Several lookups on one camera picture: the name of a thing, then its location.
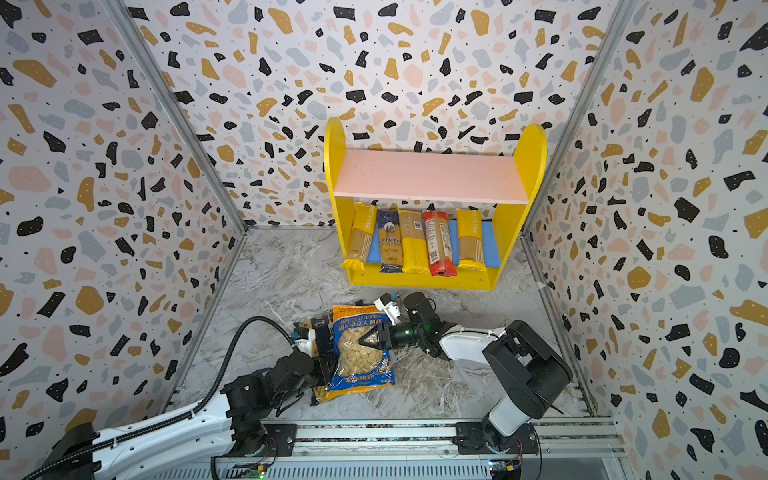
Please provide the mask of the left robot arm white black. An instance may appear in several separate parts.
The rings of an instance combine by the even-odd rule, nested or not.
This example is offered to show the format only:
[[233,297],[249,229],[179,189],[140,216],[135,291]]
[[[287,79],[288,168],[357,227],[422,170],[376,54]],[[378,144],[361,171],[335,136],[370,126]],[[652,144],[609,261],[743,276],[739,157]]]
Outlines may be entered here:
[[335,354],[328,321],[297,324],[284,339],[289,355],[272,367],[241,375],[229,383],[216,378],[205,396],[190,405],[125,425],[96,430],[87,422],[68,431],[32,479],[149,479],[188,463],[253,456],[264,471],[293,452],[293,424],[267,426],[325,386]]

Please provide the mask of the dark blue spaghetti pack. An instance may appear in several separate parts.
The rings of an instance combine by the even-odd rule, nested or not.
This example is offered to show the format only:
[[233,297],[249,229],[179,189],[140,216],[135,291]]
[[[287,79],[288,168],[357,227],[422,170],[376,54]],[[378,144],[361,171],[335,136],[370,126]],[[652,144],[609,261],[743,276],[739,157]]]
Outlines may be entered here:
[[403,272],[403,248],[397,210],[379,210],[377,215],[381,273]]

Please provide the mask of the yellow Pastatime spaghetti pack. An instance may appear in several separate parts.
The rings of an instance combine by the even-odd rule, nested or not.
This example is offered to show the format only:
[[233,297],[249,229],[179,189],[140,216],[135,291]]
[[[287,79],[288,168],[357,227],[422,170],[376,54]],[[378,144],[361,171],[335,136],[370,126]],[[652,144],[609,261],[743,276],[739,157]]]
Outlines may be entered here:
[[354,218],[351,235],[347,244],[347,251],[343,268],[363,272],[373,243],[376,231],[378,207],[360,202],[355,203]]

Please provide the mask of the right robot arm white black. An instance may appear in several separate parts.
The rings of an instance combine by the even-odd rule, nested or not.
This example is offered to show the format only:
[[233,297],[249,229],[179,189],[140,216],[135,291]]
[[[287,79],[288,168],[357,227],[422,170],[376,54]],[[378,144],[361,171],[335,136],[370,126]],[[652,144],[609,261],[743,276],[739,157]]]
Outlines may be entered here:
[[417,347],[433,358],[487,365],[503,387],[504,395],[481,421],[455,425],[453,443],[461,454],[539,451],[530,422],[554,406],[572,371],[530,325],[516,320],[472,330],[440,319],[421,292],[406,296],[400,307],[389,294],[375,305],[387,319],[365,327],[359,345],[382,351]]

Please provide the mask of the blue orange orecchiette bag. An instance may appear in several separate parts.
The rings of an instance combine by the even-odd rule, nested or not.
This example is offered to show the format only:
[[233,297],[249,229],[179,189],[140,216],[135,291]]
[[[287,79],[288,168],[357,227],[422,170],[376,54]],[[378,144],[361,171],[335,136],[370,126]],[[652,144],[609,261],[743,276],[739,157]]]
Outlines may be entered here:
[[375,306],[334,306],[334,353],[338,361],[326,387],[326,399],[395,386],[389,352],[361,345],[359,340],[389,318]]

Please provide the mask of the clear black penne bag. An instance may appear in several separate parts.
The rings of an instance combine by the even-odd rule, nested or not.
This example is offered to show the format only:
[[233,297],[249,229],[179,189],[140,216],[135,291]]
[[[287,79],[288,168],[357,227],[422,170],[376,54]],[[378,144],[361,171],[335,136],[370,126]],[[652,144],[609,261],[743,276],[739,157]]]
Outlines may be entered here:
[[[336,367],[337,367],[338,354],[335,351],[334,336],[331,328],[332,315],[330,313],[322,314],[320,316],[304,320],[299,324],[304,324],[307,327],[311,326],[315,330],[315,341],[317,345],[318,356],[333,354],[336,357]],[[327,389],[326,399],[314,399],[313,388],[312,388],[312,398],[310,402],[312,406],[317,406],[319,404],[326,403],[328,401],[329,401],[328,389]]]

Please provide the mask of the red spaghetti pack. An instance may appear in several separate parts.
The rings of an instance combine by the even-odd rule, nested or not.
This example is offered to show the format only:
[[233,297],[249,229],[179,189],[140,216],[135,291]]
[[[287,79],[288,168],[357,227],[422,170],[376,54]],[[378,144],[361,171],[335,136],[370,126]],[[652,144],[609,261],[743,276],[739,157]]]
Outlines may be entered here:
[[423,222],[428,249],[429,270],[433,277],[455,277],[452,261],[453,249],[448,215],[445,212],[426,211]]

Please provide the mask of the plain yellow spaghetti pack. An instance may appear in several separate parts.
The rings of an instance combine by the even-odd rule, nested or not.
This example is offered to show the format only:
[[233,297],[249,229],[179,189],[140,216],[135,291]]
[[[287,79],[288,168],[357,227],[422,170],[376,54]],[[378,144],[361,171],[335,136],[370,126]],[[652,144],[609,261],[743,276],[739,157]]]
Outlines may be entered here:
[[399,210],[398,214],[403,250],[403,272],[429,274],[428,248],[421,213]]

